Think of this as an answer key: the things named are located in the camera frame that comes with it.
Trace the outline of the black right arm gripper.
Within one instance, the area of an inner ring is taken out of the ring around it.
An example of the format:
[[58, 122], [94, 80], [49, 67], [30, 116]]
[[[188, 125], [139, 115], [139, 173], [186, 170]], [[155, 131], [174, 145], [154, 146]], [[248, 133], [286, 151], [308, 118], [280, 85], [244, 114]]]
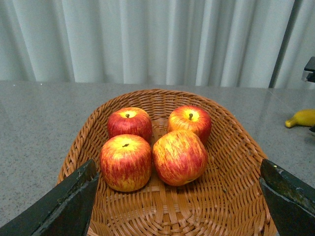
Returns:
[[310, 83], [315, 82], [315, 57], [311, 57], [304, 67], [302, 81]]

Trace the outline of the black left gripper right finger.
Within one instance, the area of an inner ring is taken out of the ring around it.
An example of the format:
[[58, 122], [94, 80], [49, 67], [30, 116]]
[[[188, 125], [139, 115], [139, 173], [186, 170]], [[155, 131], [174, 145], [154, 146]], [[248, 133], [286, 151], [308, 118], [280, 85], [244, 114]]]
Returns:
[[315, 189], [274, 162], [263, 159], [260, 187], [281, 236], [315, 234]]

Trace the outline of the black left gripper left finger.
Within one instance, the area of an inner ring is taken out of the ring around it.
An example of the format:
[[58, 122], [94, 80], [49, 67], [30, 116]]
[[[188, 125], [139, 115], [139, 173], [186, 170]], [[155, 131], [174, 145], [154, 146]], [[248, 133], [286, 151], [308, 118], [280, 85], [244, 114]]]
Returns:
[[2, 236], [85, 236], [92, 216], [99, 172], [88, 160], [0, 229]]

